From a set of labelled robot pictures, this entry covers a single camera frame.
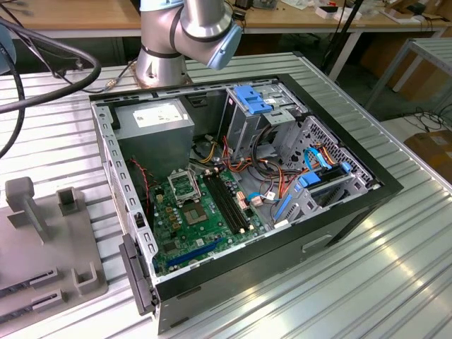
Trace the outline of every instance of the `metal slat surface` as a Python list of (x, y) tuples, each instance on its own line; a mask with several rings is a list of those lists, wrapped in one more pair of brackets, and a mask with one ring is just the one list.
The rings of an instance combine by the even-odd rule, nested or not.
[(413, 39), (410, 48), (452, 76), (452, 37)]
[[(341, 243), (193, 317), (162, 338), (450, 338), (451, 186), (304, 58), (291, 53), (241, 56), (221, 72), (194, 61), (188, 62), (188, 68), (197, 83), (290, 73), (404, 189)], [(101, 88), (120, 70), (104, 70), (93, 88)], [(23, 82), (32, 95), (62, 86), (48, 74), (26, 75)], [(0, 104), (14, 100), (11, 77), (1, 77), (0, 88)], [(132, 88), (128, 74), (115, 90)], [(37, 196), (69, 185), (81, 189), (109, 291), (12, 338), (149, 338), (155, 333), (151, 317), (140, 317), (136, 311), (119, 256), (121, 228), (88, 112), (88, 97), (81, 93), (29, 109), (28, 128), (0, 160), (0, 188), (5, 179), (29, 175), (35, 180)], [(8, 122), (0, 127), (1, 145), (15, 115), (4, 114), (0, 119)], [(0, 206), (4, 205), (0, 196)]]

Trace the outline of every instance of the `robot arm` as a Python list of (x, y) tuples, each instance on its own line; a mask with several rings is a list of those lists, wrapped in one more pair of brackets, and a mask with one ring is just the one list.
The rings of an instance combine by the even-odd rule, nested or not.
[(142, 0), (140, 10), (136, 75), (144, 87), (187, 83), (184, 55), (222, 69), (242, 35), (224, 0)]

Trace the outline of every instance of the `ram slot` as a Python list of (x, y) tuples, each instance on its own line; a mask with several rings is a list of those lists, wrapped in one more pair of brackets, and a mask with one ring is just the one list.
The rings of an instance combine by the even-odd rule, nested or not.
[(237, 234), (240, 233), (241, 228), (246, 230), (246, 220), (221, 179), (204, 177), (203, 180), (231, 232)]

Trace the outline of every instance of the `blue latch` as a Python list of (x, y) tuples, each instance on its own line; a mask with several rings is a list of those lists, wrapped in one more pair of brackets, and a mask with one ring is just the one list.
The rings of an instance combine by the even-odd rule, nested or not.
[(342, 164), (340, 164), (340, 166), (345, 171), (345, 173), (350, 173), (350, 171), (352, 170), (352, 166), (350, 166), (348, 162), (343, 162)]
[(300, 176), (300, 178), (298, 178), (298, 181), (303, 187), (308, 187), (320, 182), (320, 178), (317, 174), (310, 172)]
[(273, 110), (251, 86), (235, 86), (234, 91), (242, 104), (248, 107), (250, 114), (267, 113)]

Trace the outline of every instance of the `label sticker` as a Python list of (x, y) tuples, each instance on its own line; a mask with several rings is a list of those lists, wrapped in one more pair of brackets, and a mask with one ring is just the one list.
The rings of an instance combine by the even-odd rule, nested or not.
[(174, 105), (139, 109), (133, 113), (133, 117), (141, 129), (143, 127), (182, 120), (182, 115)]
[(268, 200), (273, 200), (273, 199), (275, 198), (275, 196), (276, 196), (275, 193), (273, 193), (273, 192), (268, 192), (267, 195), (266, 195), (266, 198), (267, 198)]
[(432, 140), (435, 142), (435, 144), (437, 145), (447, 145), (447, 141), (446, 139), (444, 139), (442, 136), (431, 136), (430, 138), (432, 138)]

